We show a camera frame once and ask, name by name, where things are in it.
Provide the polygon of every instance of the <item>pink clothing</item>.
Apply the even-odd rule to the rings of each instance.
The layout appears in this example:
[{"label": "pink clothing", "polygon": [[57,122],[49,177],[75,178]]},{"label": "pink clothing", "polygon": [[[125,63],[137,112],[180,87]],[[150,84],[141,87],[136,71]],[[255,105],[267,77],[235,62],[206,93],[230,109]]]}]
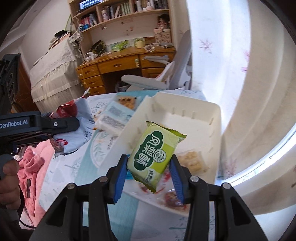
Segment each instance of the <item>pink clothing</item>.
[{"label": "pink clothing", "polygon": [[39,205],[39,196],[54,149],[50,141],[44,141],[36,148],[28,147],[19,162],[18,176],[25,197],[25,207],[34,226],[43,218],[45,211]]}]

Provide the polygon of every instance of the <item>blue and white tablecloth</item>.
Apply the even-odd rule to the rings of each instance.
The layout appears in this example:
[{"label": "blue and white tablecloth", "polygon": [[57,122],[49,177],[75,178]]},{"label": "blue and white tablecloth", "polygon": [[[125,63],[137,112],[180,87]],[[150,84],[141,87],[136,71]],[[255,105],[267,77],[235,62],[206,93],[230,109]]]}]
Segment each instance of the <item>blue and white tablecloth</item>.
[{"label": "blue and white tablecloth", "polygon": [[[199,91],[166,91],[205,100]],[[146,95],[154,96],[157,91],[135,91],[118,93],[119,95],[137,96],[143,99]],[[116,93],[91,96],[87,99],[91,112],[95,115],[113,99]],[[105,131],[94,131],[92,139],[78,151],[70,155],[55,155],[48,167],[41,194],[40,205],[48,210],[50,205],[71,182],[84,185],[93,182],[100,163],[112,147],[116,137]],[[213,205],[210,205],[210,240],[214,240]],[[187,217],[167,212],[147,203],[141,202],[125,193],[116,205],[108,205],[111,228],[119,241],[181,241],[184,238]],[[88,225],[88,203],[83,208],[83,225]]]}]

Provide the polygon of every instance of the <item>table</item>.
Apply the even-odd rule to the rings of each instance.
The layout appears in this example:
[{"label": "table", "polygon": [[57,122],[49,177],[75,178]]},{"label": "table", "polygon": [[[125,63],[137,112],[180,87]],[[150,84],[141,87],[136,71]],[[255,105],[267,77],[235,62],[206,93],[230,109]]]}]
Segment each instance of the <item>table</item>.
[{"label": "table", "polygon": [[85,89],[90,87],[91,95],[114,92],[115,84],[125,74],[156,78],[165,68],[165,64],[151,62],[145,56],[165,56],[172,62],[176,49],[156,47],[147,53],[145,49],[128,47],[121,51],[105,53],[86,64],[79,66],[77,74]]},{"label": "table", "polygon": [[[193,98],[203,99],[204,96],[199,91],[166,91]],[[145,95],[153,96],[157,91],[135,91],[119,93],[120,95],[133,95],[143,98]],[[87,99],[93,114],[104,107],[113,99],[116,93],[91,96]],[[106,132],[102,131],[96,141],[99,142],[100,149],[96,156],[96,163],[104,161],[104,156],[116,140]],[[99,176],[97,168],[91,160],[93,153],[90,153],[90,143],[86,143],[73,154],[62,156],[55,155],[48,167],[41,194],[40,205],[47,210],[62,189],[70,182],[83,185],[92,182]],[[108,205],[111,227],[114,234],[120,237],[119,241],[143,239],[147,241],[156,240],[183,240],[187,217],[164,211],[147,203],[141,202],[125,193],[116,205]],[[87,219],[88,203],[83,208],[83,225],[88,225]],[[214,229],[214,217],[210,220],[210,230]]]}]

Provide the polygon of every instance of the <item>silver bolt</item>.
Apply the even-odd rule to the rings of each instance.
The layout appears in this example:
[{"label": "silver bolt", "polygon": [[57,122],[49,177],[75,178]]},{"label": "silver bolt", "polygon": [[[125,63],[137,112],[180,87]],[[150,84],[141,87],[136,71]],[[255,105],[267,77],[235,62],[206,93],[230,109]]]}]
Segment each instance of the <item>silver bolt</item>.
[{"label": "silver bolt", "polygon": [[198,182],[199,181],[199,178],[197,176],[191,176],[190,177],[190,180],[194,183]]},{"label": "silver bolt", "polygon": [[102,176],[99,178],[100,182],[104,183],[106,181],[108,181],[108,178],[106,176]]},{"label": "silver bolt", "polygon": [[231,188],[231,185],[229,183],[223,183],[223,187],[225,189],[230,189]]},{"label": "silver bolt", "polygon": [[75,183],[69,183],[69,184],[67,185],[67,188],[68,188],[69,190],[74,189],[74,187],[75,187]]}]

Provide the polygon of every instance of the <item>human hand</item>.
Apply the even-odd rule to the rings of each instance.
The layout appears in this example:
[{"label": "human hand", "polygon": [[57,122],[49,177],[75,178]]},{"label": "human hand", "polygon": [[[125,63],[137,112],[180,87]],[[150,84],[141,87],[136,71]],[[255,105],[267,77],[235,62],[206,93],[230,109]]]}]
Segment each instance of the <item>human hand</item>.
[{"label": "human hand", "polygon": [[20,180],[17,172],[20,166],[15,159],[10,160],[3,166],[6,175],[0,180],[0,204],[6,205],[7,209],[17,210],[20,207]]}]

